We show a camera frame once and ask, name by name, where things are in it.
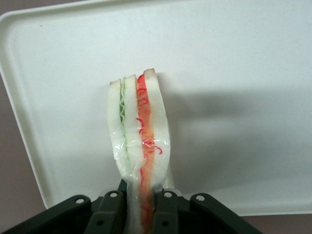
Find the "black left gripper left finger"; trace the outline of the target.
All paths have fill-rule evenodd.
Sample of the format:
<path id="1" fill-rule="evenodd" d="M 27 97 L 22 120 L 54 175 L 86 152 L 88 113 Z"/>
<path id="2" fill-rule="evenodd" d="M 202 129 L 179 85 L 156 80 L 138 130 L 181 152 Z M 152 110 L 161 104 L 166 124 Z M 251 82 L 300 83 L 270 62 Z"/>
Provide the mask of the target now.
<path id="1" fill-rule="evenodd" d="M 75 195 L 5 231 L 5 234 L 121 234 L 126 199 L 118 190 L 91 201 Z"/>

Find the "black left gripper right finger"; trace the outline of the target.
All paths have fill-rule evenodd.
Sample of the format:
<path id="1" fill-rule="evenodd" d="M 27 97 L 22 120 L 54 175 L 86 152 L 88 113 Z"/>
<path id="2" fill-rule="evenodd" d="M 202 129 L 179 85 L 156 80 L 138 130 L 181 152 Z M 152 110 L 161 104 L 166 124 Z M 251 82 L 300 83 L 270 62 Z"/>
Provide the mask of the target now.
<path id="1" fill-rule="evenodd" d="M 260 234 L 261 231 L 211 195 L 189 200 L 172 191 L 155 196 L 154 234 Z"/>

